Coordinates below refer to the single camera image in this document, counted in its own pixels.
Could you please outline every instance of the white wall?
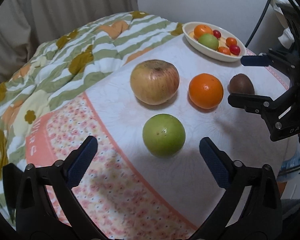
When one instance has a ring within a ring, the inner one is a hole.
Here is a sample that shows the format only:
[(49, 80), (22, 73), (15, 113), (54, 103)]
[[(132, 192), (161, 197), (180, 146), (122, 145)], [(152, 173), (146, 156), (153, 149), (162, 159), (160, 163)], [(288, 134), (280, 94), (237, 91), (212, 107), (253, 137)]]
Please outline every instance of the white wall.
[[(138, 0), (139, 9), (170, 21), (202, 21), (218, 25), (246, 43), (267, 0)], [(270, 7), (249, 49), (266, 51), (283, 28)]]

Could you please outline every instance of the blanket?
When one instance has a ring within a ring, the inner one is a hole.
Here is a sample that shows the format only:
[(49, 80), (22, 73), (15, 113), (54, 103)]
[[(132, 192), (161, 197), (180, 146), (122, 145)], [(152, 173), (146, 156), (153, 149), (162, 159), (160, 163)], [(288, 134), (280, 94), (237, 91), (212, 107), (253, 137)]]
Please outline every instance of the blanket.
[[(139, 101), (129, 82), (136, 64), (150, 59), (172, 63), (180, 76), (178, 92), (159, 106)], [(203, 111), (187, 96), (191, 79), (200, 73), (214, 75), (224, 88), (214, 109)], [(98, 151), (72, 192), (100, 230), (110, 239), (188, 239), (225, 192), (199, 152), (203, 137), (232, 160), (258, 168), (271, 165), (275, 175), (285, 156), (295, 152), (296, 136), (272, 142), (259, 115), (228, 104), (226, 87), (238, 73), (251, 79), (257, 94), (275, 99), (286, 91), (271, 69), (211, 60), (180, 35), (37, 119), (26, 137), (26, 160), (36, 167), (52, 165), (93, 135)], [(171, 158), (151, 155), (143, 142), (146, 121), (162, 113), (178, 118), (186, 132), (183, 148)], [(231, 224), (245, 206), (246, 189)], [(59, 220), (68, 223), (51, 187), (48, 192)]]
[(180, 23), (141, 11), (88, 23), (40, 45), (30, 61), (0, 84), (0, 211), (8, 214), (2, 167), (26, 166), (25, 138), (34, 122), (57, 110), (127, 62), (182, 33)]

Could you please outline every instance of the white cloth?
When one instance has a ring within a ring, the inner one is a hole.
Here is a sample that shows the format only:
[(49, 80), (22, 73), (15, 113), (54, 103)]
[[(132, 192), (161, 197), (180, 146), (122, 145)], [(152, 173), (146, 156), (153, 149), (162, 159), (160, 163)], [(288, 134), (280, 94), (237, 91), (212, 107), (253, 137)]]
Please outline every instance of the white cloth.
[[(130, 88), (131, 71), (136, 64), (149, 59), (171, 62), (180, 75), (177, 96), (160, 106), (139, 103)], [(224, 87), (222, 102), (210, 112), (194, 108), (187, 98), (189, 82), (199, 73), (216, 76)], [(183, 35), (136, 58), (86, 91), (96, 113), (134, 168), (174, 209), (196, 226), (209, 216), (224, 193), (199, 153), (199, 142), (203, 137), (210, 137), (232, 160), (241, 160), (252, 167), (268, 163), (276, 175), (285, 155), (295, 151), (295, 143), (291, 143), (296, 140), (295, 136), (272, 142), (259, 115), (228, 104), (227, 86), (238, 73), (249, 76), (259, 95), (276, 99), (286, 91), (268, 69), (213, 60), (194, 50)], [(160, 113), (177, 117), (186, 130), (183, 148), (170, 159), (152, 156), (142, 139), (145, 122)], [(245, 191), (230, 223), (238, 219), (248, 193)]]
[(277, 15), (280, 23), (285, 28), (285, 30), (283, 31), (283, 34), (278, 38), (278, 40), (280, 41), (282, 46), (284, 46), (286, 49), (289, 49), (291, 47), (292, 43), (294, 43), (294, 38), (290, 31), (290, 28), (288, 27), (287, 21), (286, 21), (285, 17), (283, 16), (283, 13), (282, 13), (280, 7), (278, 7), (277, 4), (280, 4), (280, 3), (281, 4), (290, 4), (290, 3), (288, 0), (272, 0), (272, 1), (273, 1), (272, 7), (273, 7), (274, 11), (276, 12), (276, 15)]

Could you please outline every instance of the pink floral pattern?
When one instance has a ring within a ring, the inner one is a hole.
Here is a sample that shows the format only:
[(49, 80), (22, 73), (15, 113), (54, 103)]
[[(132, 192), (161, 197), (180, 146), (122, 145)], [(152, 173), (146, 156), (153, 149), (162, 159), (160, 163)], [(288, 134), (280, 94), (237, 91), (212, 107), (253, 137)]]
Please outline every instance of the pink floral pattern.
[[(112, 239), (189, 238), (195, 228), (133, 173), (98, 120), (81, 94), (56, 111), (46, 125), (56, 159), (65, 159), (88, 135), (98, 140), (97, 154), (80, 185), (72, 189), (92, 221)], [(48, 192), (59, 219), (68, 223), (52, 188)]]
[[(247, 55), (249, 56), (255, 56), (256, 54), (254, 54), (251, 50), (247, 49)], [(281, 85), (283, 85), (283, 87), (288, 90), (289, 86), (282, 80), (282, 78), (270, 67), (266, 67), (266, 69), (280, 82)]]

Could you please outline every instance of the beige curtain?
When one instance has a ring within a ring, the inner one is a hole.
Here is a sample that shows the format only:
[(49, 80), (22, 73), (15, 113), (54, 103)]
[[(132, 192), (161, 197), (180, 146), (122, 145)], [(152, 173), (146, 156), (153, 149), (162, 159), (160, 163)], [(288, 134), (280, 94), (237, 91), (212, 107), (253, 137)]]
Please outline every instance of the beige curtain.
[(137, 0), (5, 0), (0, 6), (0, 82), (9, 79), (45, 41), (114, 13)]

